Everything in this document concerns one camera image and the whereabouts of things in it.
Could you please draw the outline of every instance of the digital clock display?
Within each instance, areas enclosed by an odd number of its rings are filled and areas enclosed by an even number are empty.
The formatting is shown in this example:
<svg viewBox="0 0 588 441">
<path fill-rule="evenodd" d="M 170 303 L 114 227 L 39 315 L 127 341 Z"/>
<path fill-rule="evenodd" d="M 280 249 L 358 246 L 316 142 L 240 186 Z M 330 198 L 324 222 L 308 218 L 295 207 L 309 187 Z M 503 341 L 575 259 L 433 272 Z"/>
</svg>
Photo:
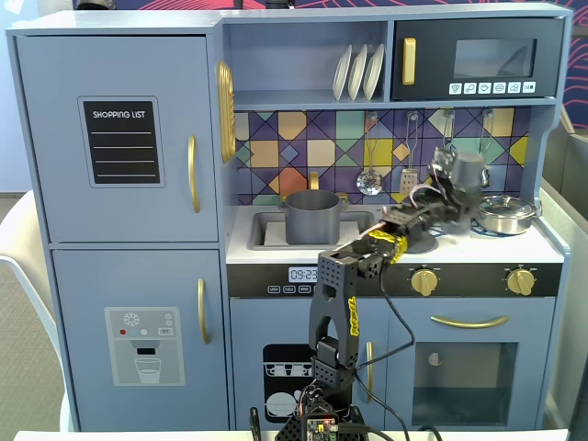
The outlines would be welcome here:
<svg viewBox="0 0 588 441">
<path fill-rule="evenodd" d="M 316 283 L 316 266 L 291 266 L 288 268 L 288 282 L 290 283 Z"/>
</svg>

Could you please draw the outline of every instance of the cabinet door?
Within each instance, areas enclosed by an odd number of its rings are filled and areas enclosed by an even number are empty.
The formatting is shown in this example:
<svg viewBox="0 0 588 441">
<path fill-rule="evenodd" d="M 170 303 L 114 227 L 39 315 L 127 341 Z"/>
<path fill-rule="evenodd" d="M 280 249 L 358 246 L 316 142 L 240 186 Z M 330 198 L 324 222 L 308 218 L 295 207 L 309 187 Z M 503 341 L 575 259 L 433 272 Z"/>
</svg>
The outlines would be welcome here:
<svg viewBox="0 0 588 441">
<path fill-rule="evenodd" d="M 53 258 L 83 431 L 228 429 L 218 252 Z"/>
<path fill-rule="evenodd" d="M 53 242 L 218 240 L 204 37 L 17 46 Z"/>
<path fill-rule="evenodd" d="M 302 388 L 312 380 L 309 341 L 310 299 L 231 300 L 232 362 L 237 429 L 249 428 L 249 409 L 257 407 L 264 430 L 280 430 L 296 408 Z M 359 299 L 360 347 L 357 363 L 387 347 L 388 311 L 383 300 Z M 386 362 L 374 365 L 373 392 L 384 399 Z M 360 371 L 368 384 L 368 370 Z M 353 404 L 366 423 L 384 425 L 384 411 L 354 384 Z"/>
<path fill-rule="evenodd" d="M 394 302 L 416 337 L 416 346 L 388 361 L 387 404 L 407 425 L 535 429 L 554 299 Z M 392 317 L 390 349 L 407 341 Z M 386 415 L 386 427 L 400 425 Z"/>
</svg>

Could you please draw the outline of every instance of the control panel buttons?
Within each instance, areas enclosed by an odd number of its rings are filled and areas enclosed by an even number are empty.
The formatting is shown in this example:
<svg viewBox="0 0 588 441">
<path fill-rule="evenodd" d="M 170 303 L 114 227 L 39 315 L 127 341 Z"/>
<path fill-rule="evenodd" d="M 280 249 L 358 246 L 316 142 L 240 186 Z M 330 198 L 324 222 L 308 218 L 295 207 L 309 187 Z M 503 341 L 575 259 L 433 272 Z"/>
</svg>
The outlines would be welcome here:
<svg viewBox="0 0 588 441">
<path fill-rule="evenodd" d="M 449 85 L 450 95 L 461 95 L 461 83 L 451 83 Z"/>
<path fill-rule="evenodd" d="M 534 94 L 535 93 L 535 81 L 525 81 L 523 83 L 523 93 L 524 94 Z"/>
<path fill-rule="evenodd" d="M 466 95 L 473 95 L 478 89 L 478 83 L 465 83 L 463 85 L 463 93 Z"/>
<path fill-rule="evenodd" d="M 492 89 L 494 94 L 503 94 L 506 92 L 506 83 L 494 83 L 494 87 Z"/>
<path fill-rule="evenodd" d="M 514 81 L 508 84 L 508 93 L 509 94 L 518 94 L 521 92 L 521 83 L 519 81 Z"/>
<path fill-rule="evenodd" d="M 492 91 L 492 83 L 480 83 L 478 85 L 479 94 L 489 94 Z"/>
</svg>

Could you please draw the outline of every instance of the play kitchen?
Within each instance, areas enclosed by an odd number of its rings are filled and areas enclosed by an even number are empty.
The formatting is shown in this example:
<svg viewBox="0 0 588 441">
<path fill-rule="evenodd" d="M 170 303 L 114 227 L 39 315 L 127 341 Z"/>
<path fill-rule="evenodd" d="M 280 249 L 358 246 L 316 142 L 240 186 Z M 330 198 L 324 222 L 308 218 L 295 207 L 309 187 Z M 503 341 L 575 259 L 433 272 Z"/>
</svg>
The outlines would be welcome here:
<svg viewBox="0 0 588 441">
<path fill-rule="evenodd" d="M 411 428 L 541 428 L 570 257 L 538 190 L 571 11 L 154 14 L 8 31 L 75 428 L 248 430 L 255 406 L 281 429 L 313 378 L 319 253 L 449 181 L 484 187 L 478 224 L 390 266 L 415 344 L 357 375 Z M 427 167 L 458 155 L 480 173 Z M 354 286 L 357 363 L 410 341 L 376 278 Z"/>
</svg>

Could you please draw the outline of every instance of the wire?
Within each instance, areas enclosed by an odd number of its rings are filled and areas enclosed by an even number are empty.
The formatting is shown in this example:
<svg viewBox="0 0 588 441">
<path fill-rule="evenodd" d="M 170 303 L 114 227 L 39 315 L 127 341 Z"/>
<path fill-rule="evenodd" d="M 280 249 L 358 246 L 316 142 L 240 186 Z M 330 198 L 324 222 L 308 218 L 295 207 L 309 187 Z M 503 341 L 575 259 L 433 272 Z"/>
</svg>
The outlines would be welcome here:
<svg viewBox="0 0 588 441">
<path fill-rule="evenodd" d="M 419 429 L 419 432 L 425 432 L 425 431 L 431 431 L 433 432 L 433 435 L 435 435 L 435 438 L 437 441 L 443 441 L 443 438 L 441 437 L 441 434 L 439 433 L 439 431 L 433 426 L 433 425 L 424 425 L 423 427 L 421 427 Z"/>
<path fill-rule="evenodd" d="M 398 321 L 402 324 L 402 326 L 404 327 L 404 329 L 406 329 L 406 331 L 408 332 L 408 334 L 411 336 L 411 341 L 408 342 L 408 343 L 405 343 L 404 345 L 401 345 L 401 346 L 397 347 L 396 349 L 393 349 L 393 350 L 387 352 L 386 354 L 384 354 L 382 356 L 377 356 L 376 358 L 372 358 L 369 361 L 366 361 L 364 363 L 361 363 L 360 365 L 358 365 L 356 367 L 356 370 L 354 371 L 354 377 L 356 378 L 357 383 L 359 383 L 359 386 L 361 386 L 361 389 L 364 390 L 364 392 L 369 396 L 369 398 L 371 398 L 377 404 L 379 404 L 384 409 L 386 409 L 389 413 L 391 413 L 394 416 L 394 418 L 396 418 L 398 420 L 398 422 L 400 423 L 400 425 L 402 427 L 402 431 L 404 432 L 404 438 L 405 438 L 405 440 L 406 441 L 410 441 L 411 438 L 410 438 L 410 436 L 408 434 L 408 428 L 406 427 L 406 423 L 404 422 L 404 420 L 402 419 L 402 417 L 400 415 L 398 415 L 396 413 L 396 411 L 394 411 L 394 409 L 392 409 L 388 404 L 386 404 L 384 401 L 382 401 L 380 398 L 378 398 L 376 395 L 374 395 L 371 392 L 371 390 L 369 390 L 368 387 L 366 387 L 366 385 L 361 380 L 361 378 L 359 377 L 359 374 L 358 374 L 358 370 L 359 369 L 364 368 L 364 367 L 369 366 L 369 365 L 372 365 L 374 363 L 377 363 L 380 360 L 383 360 L 385 358 L 388 358 L 389 356 L 393 356 L 395 354 L 398 354 L 399 352 L 401 352 L 401 351 L 403 351 L 405 349 L 408 349 L 409 347 L 414 346 L 416 344 L 416 338 L 414 337 L 413 330 L 411 329 L 411 327 L 409 326 L 409 324 L 402 318 L 401 314 L 398 312 L 398 310 L 396 309 L 396 307 L 392 303 L 392 300 L 391 300 L 390 296 L 386 292 L 386 288 L 384 287 L 384 274 L 388 270 L 388 268 L 390 267 L 390 265 L 388 265 L 388 262 L 392 260 L 392 258 L 394 257 L 394 255 L 396 255 L 397 247 L 398 247 L 398 241 L 395 240 L 394 241 L 394 251 L 393 251 L 393 254 L 388 259 L 385 259 L 385 261 L 384 261 L 384 267 L 382 268 L 382 271 L 379 273 L 379 289 L 381 290 L 382 295 L 384 296 L 384 299 L 386 299 L 386 301 L 388 302 L 388 305 L 390 306 L 390 309 L 392 310 L 392 312 L 394 313 L 394 315 L 396 316 L 396 318 L 398 319 Z M 433 432 L 435 434 L 435 437 L 437 438 L 437 441 L 443 441 L 443 439 L 441 438 L 441 435 L 439 434 L 439 432 L 432 425 L 424 425 L 419 430 L 431 430 L 431 432 Z"/>
<path fill-rule="evenodd" d="M 363 435 L 364 433 L 369 433 L 377 435 L 386 441 L 394 441 L 391 436 L 384 434 L 381 430 L 359 423 L 341 424 L 339 426 L 339 433 L 342 435 Z"/>
</svg>

